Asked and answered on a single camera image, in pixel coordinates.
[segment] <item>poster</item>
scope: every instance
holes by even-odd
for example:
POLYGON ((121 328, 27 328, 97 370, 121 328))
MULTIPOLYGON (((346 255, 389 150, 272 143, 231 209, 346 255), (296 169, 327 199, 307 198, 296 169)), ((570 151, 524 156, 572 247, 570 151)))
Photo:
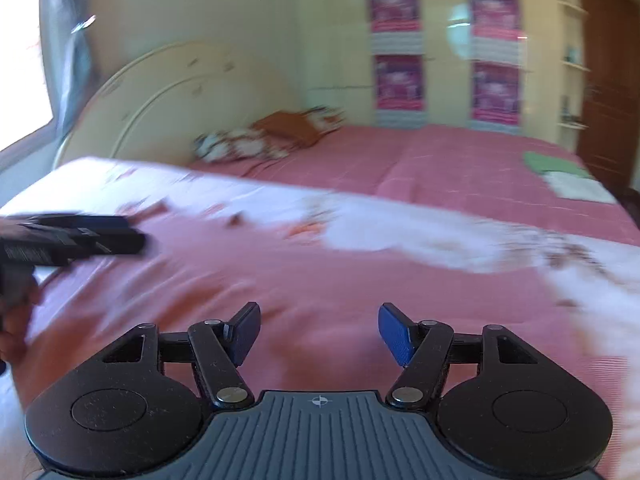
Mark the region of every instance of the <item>poster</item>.
POLYGON ((419 0, 369 0, 374 54, 422 54, 419 0))
POLYGON ((426 122, 422 56, 376 56, 379 126, 420 128, 426 122))
POLYGON ((469 0, 472 17, 471 127, 520 131, 524 40, 519 0, 469 0))
POLYGON ((519 68, 476 61, 473 74, 472 118, 475 126, 517 133, 520 126, 519 68))

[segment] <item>wooden door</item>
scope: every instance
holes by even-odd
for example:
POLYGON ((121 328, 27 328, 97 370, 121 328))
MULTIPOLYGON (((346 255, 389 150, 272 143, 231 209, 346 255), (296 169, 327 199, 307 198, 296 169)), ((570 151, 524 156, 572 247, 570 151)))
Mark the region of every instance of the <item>wooden door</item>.
POLYGON ((582 0, 586 77, 577 153, 614 193, 632 177, 640 135, 640 13, 630 0, 582 0))

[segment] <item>pillow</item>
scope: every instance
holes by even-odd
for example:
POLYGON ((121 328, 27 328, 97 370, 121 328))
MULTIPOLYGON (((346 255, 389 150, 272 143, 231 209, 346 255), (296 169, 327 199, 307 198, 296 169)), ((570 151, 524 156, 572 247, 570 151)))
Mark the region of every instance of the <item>pillow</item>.
POLYGON ((313 146, 322 137, 320 130, 307 119, 304 113, 279 111, 255 122, 252 128, 264 130, 273 137, 292 140, 301 148, 313 146))
POLYGON ((242 158, 277 159, 289 152, 277 147, 264 132, 248 128, 220 130, 199 136, 193 143, 195 155, 205 162, 231 162, 242 158))
POLYGON ((318 106, 307 110, 305 116, 321 135, 339 130, 344 124, 344 112, 340 108, 318 106))

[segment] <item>cream headboard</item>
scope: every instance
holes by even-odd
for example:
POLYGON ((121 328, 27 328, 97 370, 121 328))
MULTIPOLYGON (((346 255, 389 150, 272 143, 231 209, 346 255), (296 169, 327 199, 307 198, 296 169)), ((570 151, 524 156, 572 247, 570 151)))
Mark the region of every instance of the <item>cream headboard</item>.
POLYGON ((93 155, 184 166, 200 134, 299 107, 283 76, 265 61, 220 44, 171 44, 102 86, 54 165, 93 155))

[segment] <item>shelf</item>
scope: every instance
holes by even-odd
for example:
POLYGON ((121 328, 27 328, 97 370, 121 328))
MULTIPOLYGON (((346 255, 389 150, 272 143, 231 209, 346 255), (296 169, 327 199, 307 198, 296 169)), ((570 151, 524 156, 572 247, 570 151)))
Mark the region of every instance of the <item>shelf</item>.
POLYGON ((561 128, 566 128, 567 130, 586 130, 587 126, 580 123, 558 123, 558 126, 561 128))
POLYGON ((566 10, 570 10, 571 12, 574 12, 575 14, 579 14, 584 18, 586 18, 589 15, 589 13, 586 10, 584 10, 582 7, 579 7, 575 4, 560 1, 560 5, 562 5, 566 10))
POLYGON ((571 63, 569 61, 562 61, 562 63, 564 65, 566 65, 569 68, 575 68, 576 70, 582 70, 583 72, 590 72, 591 70, 589 70, 587 67, 582 66, 582 65, 578 65, 576 63, 571 63))

